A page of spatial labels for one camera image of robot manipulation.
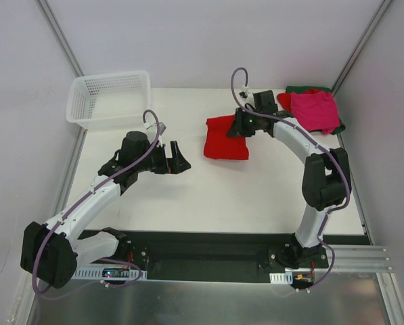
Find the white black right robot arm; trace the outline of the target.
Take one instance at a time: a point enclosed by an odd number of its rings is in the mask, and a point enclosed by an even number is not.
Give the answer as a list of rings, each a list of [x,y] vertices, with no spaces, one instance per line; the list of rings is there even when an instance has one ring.
[[[228,137],[252,137],[264,131],[289,148],[303,163],[304,215],[288,245],[275,260],[298,269],[312,262],[323,247],[323,232],[334,211],[344,209],[351,198],[349,158],[345,149],[327,149],[301,126],[291,113],[279,110],[272,91],[253,94],[252,104],[239,104]]]

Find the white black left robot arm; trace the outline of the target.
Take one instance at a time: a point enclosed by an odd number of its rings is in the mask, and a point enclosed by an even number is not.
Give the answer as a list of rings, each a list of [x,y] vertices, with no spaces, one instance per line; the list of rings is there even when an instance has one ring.
[[[171,155],[157,138],[130,131],[120,149],[97,172],[91,185],[70,207],[40,224],[30,223],[24,230],[20,267],[53,288],[65,286],[77,269],[109,258],[113,263],[128,261],[129,238],[112,227],[82,239],[86,227],[112,202],[120,198],[140,173],[176,175],[190,169],[176,141]]]

